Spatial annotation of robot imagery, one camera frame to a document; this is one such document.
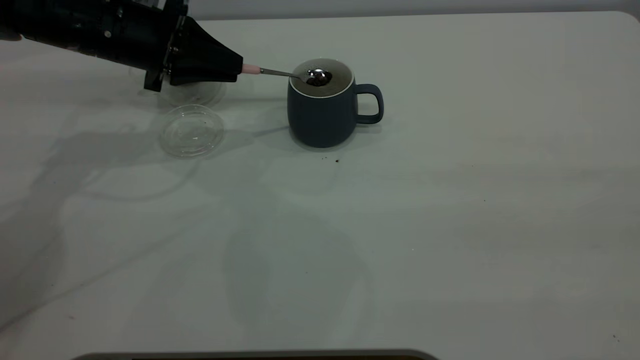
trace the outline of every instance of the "robotic arm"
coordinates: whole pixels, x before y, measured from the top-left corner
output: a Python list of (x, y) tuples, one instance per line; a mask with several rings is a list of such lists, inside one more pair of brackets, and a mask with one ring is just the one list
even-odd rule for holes
[(0, 0), (0, 40), (30, 40), (147, 71), (145, 89), (235, 82), (242, 56), (187, 14), (188, 0), (162, 10), (133, 0)]

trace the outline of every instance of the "metal spoon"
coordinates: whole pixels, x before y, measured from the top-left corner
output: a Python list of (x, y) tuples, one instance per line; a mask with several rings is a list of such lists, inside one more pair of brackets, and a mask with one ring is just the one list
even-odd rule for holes
[(291, 74), (290, 72), (263, 69), (261, 67), (255, 65), (244, 64), (242, 69), (243, 74), (266, 74), (266, 75), (276, 75), (276, 76), (287, 76), (294, 79), (299, 79), (300, 81), (312, 85), (312, 86), (325, 86), (331, 81), (333, 78), (333, 74), (331, 72), (325, 71), (323, 69), (314, 69), (307, 71), (307, 76), (301, 76), (296, 74)]
[(309, 77), (305, 82), (312, 86), (325, 86), (333, 79), (333, 74), (324, 69), (309, 70), (307, 74)]

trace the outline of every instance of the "clear plastic lid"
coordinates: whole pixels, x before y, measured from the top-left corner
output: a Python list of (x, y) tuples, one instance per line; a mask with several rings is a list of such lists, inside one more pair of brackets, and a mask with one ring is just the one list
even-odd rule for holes
[(202, 105), (184, 105), (165, 116), (160, 146), (176, 158), (194, 158), (208, 154), (222, 141), (222, 119)]

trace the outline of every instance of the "dark blue mug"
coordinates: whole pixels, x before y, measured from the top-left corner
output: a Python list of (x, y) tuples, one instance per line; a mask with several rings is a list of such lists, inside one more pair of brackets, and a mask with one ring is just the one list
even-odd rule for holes
[[(356, 85), (349, 67), (337, 60), (316, 59), (302, 63), (294, 74), (323, 69), (331, 74), (324, 86), (313, 86), (289, 78), (287, 111), (293, 135), (311, 147), (332, 147), (347, 140), (357, 124), (376, 124), (385, 113), (382, 93), (376, 85)], [(358, 114), (358, 94), (371, 94), (378, 101), (375, 115)]]

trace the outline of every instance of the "white table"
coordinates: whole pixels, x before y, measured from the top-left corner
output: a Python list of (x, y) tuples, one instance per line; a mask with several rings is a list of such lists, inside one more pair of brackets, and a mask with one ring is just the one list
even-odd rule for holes
[(1, 43), (1, 359), (640, 357), (635, 19), (202, 24), (249, 63), (338, 58), (387, 114), (310, 151), (287, 128), (286, 80), (243, 76), (213, 106), (223, 145), (173, 160), (156, 144), (170, 107), (127, 67)]

